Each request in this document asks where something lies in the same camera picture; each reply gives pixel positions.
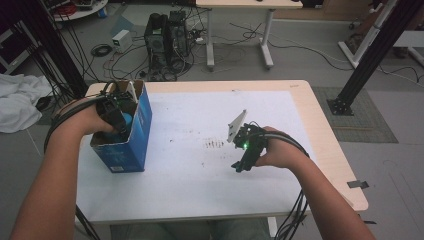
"white cloth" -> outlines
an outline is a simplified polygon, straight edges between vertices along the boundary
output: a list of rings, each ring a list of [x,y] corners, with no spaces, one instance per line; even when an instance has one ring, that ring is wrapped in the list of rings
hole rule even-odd
[[[0,132],[13,133],[36,123],[42,114],[35,105],[51,91],[44,76],[0,74]]]

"table leg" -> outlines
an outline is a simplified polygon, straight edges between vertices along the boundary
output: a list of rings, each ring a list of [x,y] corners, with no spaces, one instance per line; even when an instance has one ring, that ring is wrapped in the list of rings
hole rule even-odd
[[[272,58],[271,58],[271,54],[270,54],[269,49],[268,49],[268,44],[267,44],[269,32],[271,30],[271,23],[272,23],[274,11],[275,11],[275,9],[269,9],[268,10],[268,13],[267,13],[267,16],[266,16],[266,27],[265,27],[264,37],[259,39],[261,41],[261,49],[262,49],[262,53],[263,53],[264,58],[265,58],[266,67],[268,69],[270,69],[271,67],[274,66],[274,63],[273,63]]]
[[[213,55],[213,40],[212,40],[212,9],[208,9],[208,35],[206,42],[206,57],[207,57],[207,66],[210,71],[213,71],[215,66],[215,60]]]

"person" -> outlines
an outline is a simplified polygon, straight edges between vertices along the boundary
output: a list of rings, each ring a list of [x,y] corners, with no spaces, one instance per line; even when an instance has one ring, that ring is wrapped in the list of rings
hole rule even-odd
[[[386,5],[388,0],[382,0],[381,3]],[[352,54],[355,54],[358,50],[359,46],[361,45],[362,41],[364,40],[365,36],[367,35],[368,31],[374,26],[375,21],[378,19],[380,14],[382,13],[384,9],[384,6],[381,7],[377,12],[370,13],[367,15],[365,20],[355,29],[355,32],[349,36],[347,40],[345,40],[346,46],[349,48],[349,50],[352,52]],[[421,9],[415,14],[414,18],[409,22],[408,26],[406,27],[406,31],[412,31],[416,30],[419,25],[424,20],[424,5],[421,7]],[[393,53],[398,58],[406,58],[408,55],[408,48],[407,47],[394,47]]]
[[[10,239],[73,238],[79,146],[84,135],[98,131],[112,132],[114,129],[99,117],[93,105],[66,120],[52,133]],[[287,168],[293,172],[323,239],[375,239],[314,162],[296,147],[280,140],[269,140],[266,154],[257,160],[256,166]]]

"blue box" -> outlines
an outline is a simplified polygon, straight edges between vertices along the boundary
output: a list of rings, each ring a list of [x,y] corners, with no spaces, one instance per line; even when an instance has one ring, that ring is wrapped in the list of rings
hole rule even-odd
[[[128,84],[129,81],[118,81],[119,89],[127,89]],[[134,87],[139,100],[138,104],[121,109],[122,112],[133,116],[128,140],[121,143],[110,143],[104,133],[95,133],[90,142],[90,146],[112,173],[144,171],[152,109],[144,82],[135,80]]]

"floor mat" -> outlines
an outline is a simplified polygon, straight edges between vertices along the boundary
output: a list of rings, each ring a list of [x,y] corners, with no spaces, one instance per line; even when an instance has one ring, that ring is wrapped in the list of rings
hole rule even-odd
[[[327,99],[335,99],[342,88],[313,87],[312,90],[338,141],[398,143],[365,89],[351,106],[354,116],[333,115],[328,107]]]

